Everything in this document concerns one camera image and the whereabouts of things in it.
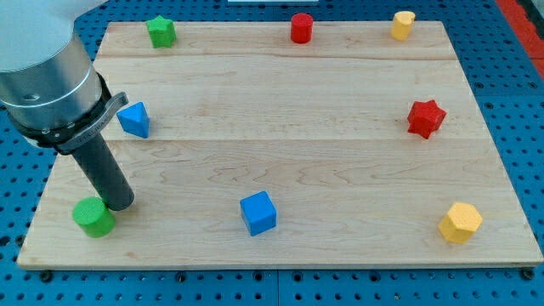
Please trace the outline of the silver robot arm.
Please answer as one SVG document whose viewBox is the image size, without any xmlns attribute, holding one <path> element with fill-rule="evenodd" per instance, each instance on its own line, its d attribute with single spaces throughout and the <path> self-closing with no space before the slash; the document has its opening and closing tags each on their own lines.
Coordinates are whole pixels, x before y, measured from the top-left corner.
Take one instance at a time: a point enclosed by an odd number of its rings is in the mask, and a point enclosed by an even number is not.
<svg viewBox="0 0 544 306">
<path fill-rule="evenodd" d="M 1 103 L 20 125 L 62 128 L 102 94 L 75 28 L 105 0 L 1 0 Z"/>
</svg>

